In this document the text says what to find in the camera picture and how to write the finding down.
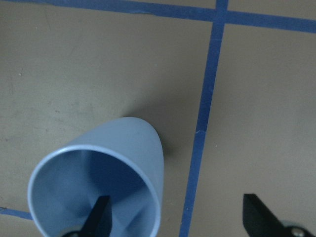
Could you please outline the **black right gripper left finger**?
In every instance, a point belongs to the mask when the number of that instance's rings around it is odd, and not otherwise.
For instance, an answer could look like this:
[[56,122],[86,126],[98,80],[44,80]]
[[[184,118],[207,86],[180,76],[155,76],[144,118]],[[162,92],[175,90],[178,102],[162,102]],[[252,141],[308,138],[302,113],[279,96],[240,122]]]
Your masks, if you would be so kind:
[[100,196],[80,230],[81,237],[109,237],[112,230],[110,196]]

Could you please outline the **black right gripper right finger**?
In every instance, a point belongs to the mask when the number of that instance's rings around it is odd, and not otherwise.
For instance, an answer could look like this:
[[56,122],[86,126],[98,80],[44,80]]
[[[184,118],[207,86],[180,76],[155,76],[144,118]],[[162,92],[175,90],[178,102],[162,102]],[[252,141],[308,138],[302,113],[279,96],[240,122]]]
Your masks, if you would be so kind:
[[256,194],[243,195],[243,227],[250,237],[313,237],[298,225],[284,225]]

